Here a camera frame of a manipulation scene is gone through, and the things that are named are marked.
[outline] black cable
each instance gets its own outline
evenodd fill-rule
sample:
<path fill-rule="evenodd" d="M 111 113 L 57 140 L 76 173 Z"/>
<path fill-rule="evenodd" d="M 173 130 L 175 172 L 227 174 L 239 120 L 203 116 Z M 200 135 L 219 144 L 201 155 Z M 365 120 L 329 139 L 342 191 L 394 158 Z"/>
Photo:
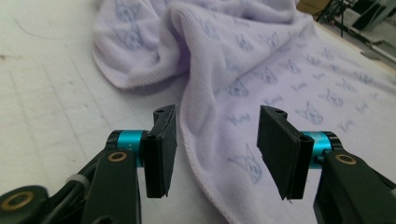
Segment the black cable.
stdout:
<path fill-rule="evenodd" d="M 81 175 L 84 175 L 90 182 L 92 182 L 96 164 L 92 164 L 81 172 Z M 66 211 L 69 211 L 73 207 L 84 192 L 85 189 L 81 183 L 74 180 L 67 182 L 50 198 L 51 205 L 54 209 L 44 218 L 42 224 L 56 223 L 64 216 Z"/>
<path fill-rule="evenodd" d="M 73 204 L 79 198 L 79 196 L 83 193 L 84 187 L 82 184 L 76 184 L 70 193 L 64 198 L 64 200 L 59 203 L 55 209 L 52 210 L 51 213 L 41 222 L 42 224 L 54 224 L 56 223 L 66 211 L 72 208 Z"/>

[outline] white tabletop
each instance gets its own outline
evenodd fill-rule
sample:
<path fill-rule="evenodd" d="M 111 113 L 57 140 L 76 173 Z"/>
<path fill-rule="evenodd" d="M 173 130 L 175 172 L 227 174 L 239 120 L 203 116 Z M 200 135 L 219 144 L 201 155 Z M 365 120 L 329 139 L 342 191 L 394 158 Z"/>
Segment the white tabletop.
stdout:
<path fill-rule="evenodd" d="M 0 194 L 26 185 L 53 194 L 113 130 L 150 130 L 153 110 L 179 102 L 181 77 L 160 91 L 119 91 L 104 78 L 92 59 L 93 0 L 1 5 Z M 138 171 L 143 222 L 226 222 L 200 190 L 178 142 L 168 198 L 147 199 Z"/>

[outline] towel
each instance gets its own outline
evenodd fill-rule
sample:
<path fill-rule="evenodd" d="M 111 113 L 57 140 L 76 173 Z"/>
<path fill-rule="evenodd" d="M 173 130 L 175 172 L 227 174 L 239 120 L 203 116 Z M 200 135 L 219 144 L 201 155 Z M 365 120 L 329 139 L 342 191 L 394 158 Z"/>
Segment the towel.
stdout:
<path fill-rule="evenodd" d="M 105 0 L 94 24 L 94 59 L 116 87 L 189 76 L 182 144 L 230 223 L 316 223 L 320 171 L 309 173 L 303 200 L 280 200 L 256 147 L 260 105 L 285 110 L 300 130 L 335 132 L 348 151 L 395 177 L 394 80 L 321 41 L 295 4 Z"/>

